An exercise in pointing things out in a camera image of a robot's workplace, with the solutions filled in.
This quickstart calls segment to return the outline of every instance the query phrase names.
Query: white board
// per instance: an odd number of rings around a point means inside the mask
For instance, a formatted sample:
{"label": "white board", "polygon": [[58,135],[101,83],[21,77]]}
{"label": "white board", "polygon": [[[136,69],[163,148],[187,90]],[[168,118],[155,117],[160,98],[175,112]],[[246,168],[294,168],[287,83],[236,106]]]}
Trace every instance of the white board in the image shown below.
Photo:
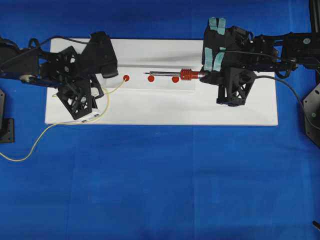
{"label": "white board", "polygon": [[[278,125],[276,84],[268,78],[257,79],[244,106],[216,104],[218,86],[199,80],[173,83],[170,77],[147,80],[144,72],[180,72],[182,68],[199,71],[202,67],[202,40],[112,39],[118,59],[119,76],[97,77],[109,91],[130,80],[110,95],[106,115],[90,124],[115,125]],[[64,39],[51,41],[51,52],[73,46],[80,53],[85,45]],[[274,76],[273,73],[259,75]],[[72,121],[72,117],[57,97],[56,89],[47,89],[45,123]],[[107,104],[106,97],[97,100],[99,109]]]}

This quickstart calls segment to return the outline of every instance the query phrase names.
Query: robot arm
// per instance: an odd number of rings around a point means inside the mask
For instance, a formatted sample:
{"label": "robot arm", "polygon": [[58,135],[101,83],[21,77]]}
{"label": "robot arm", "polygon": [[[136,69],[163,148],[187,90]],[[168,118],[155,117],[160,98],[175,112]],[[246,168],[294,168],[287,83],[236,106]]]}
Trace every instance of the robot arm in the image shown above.
{"label": "robot arm", "polygon": [[[244,105],[256,77],[253,71],[275,72],[285,79],[299,65],[320,67],[319,33],[254,37],[250,31],[225,25],[223,18],[210,18],[203,38],[201,71],[207,75],[200,81],[219,86],[218,104]],[[280,56],[276,47],[282,47]]]}
{"label": "robot arm", "polygon": [[[41,45],[54,38],[86,44],[86,47],[81,54],[72,46],[58,53],[43,51]],[[57,96],[74,120],[97,109],[96,99],[104,95],[95,74],[112,78],[118,75],[117,67],[110,37],[104,32],[92,33],[89,42],[54,36],[39,43],[32,38],[28,48],[23,49],[11,40],[0,38],[0,77],[57,88]],[[92,96],[91,88],[98,90],[97,96]]]}

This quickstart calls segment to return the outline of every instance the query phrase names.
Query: black bracket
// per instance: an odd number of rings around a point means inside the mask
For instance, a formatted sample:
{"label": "black bracket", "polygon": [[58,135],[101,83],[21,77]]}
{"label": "black bracket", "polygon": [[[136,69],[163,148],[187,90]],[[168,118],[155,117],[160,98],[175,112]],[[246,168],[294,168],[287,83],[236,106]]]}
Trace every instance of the black bracket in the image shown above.
{"label": "black bracket", "polygon": [[229,67],[224,71],[223,84],[219,85],[217,104],[229,107],[245,105],[248,94],[256,79],[253,71]]}
{"label": "black bracket", "polygon": [[15,122],[13,118],[4,118],[5,93],[0,89],[0,144],[15,142]]}
{"label": "black bracket", "polygon": [[[312,124],[320,126],[320,83],[309,93],[303,100],[304,111]],[[305,132],[306,135],[320,147],[320,130],[311,126],[305,119]]]}

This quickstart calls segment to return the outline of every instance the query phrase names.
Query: red dot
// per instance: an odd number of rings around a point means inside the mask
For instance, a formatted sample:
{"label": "red dot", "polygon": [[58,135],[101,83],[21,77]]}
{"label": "red dot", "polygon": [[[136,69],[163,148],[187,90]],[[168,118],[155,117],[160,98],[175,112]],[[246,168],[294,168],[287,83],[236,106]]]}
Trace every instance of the red dot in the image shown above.
{"label": "red dot", "polygon": [[172,82],[174,82],[175,84],[177,83],[177,82],[179,82],[179,77],[178,76],[173,76],[172,77]]}
{"label": "red dot", "polygon": [[148,81],[149,81],[150,83],[152,83],[154,80],[155,80],[155,77],[154,77],[154,76],[148,76]]}
{"label": "red dot", "polygon": [[130,77],[128,75],[124,75],[123,76],[123,81],[128,82],[130,79]]}

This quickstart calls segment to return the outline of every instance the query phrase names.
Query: blue tablecloth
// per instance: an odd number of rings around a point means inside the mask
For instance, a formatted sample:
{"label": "blue tablecloth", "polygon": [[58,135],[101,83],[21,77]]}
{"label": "blue tablecloth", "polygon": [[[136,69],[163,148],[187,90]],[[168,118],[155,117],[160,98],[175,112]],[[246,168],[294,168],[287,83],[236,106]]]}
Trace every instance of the blue tablecloth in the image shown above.
{"label": "blue tablecloth", "polygon": [[[0,35],[20,47],[30,38],[96,31],[201,39],[209,17],[255,35],[311,30],[306,0],[2,0],[0,6]],[[315,73],[301,66],[288,81],[304,97]],[[16,133],[16,143],[0,145],[0,152],[22,157],[46,127],[46,89],[9,79],[0,88]],[[0,239],[319,239],[312,220],[320,220],[320,149],[304,135],[292,93],[276,88],[276,127],[51,129],[30,159],[0,160]]]}

